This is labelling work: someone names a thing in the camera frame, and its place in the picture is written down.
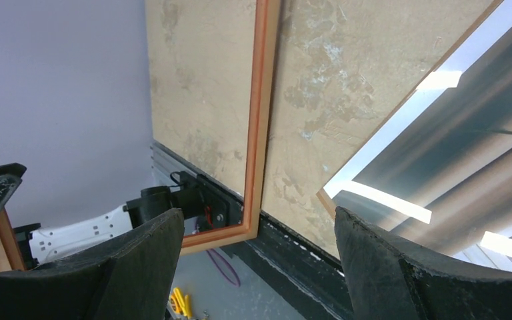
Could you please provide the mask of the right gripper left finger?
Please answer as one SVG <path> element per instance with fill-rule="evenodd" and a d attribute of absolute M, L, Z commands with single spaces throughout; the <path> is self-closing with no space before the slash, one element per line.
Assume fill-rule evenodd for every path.
<path fill-rule="evenodd" d="M 162 319 L 184 235 L 171 209 L 30 271 L 0 273 L 0 319 Z"/>

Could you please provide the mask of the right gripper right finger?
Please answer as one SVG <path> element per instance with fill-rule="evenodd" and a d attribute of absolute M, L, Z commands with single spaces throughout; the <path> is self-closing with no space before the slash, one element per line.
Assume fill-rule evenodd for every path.
<path fill-rule="evenodd" d="M 467 263 L 335 210 L 357 319 L 512 319 L 512 272 Z"/>

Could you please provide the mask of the orange wooden picture frame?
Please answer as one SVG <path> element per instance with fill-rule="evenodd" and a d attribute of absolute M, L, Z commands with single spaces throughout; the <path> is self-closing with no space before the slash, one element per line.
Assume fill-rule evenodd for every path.
<path fill-rule="evenodd" d="M 255 7 L 243 219 L 238 225 L 184 236 L 181 255 L 257 237 L 280 8 L 280 1 L 257 1 Z M 25 268 L 8 216 L 3 208 L 0 212 L 0 271 Z"/>

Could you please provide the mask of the photo print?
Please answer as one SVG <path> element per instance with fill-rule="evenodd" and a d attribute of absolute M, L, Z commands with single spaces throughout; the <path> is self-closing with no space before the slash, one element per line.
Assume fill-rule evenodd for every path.
<path fill-rule="evenodd" d="M 512 271 L 512 1 L 503 1 L 331 178 L 329 213 Z"/>

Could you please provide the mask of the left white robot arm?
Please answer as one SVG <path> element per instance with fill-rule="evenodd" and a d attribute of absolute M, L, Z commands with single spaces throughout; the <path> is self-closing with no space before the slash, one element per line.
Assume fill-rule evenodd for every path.
<path fill-rule="evenodd" d="M 44 228 L 39 223 L 14 228 L 22 262 L 30 270 L 81 252 L 129 232 L 173 207 L 184 207 L 179 196 L 185 191 L 184 172 L 170 174 L 170 186 L 141 190 L 141 196 L 110 212 L 62 227 Z"/>

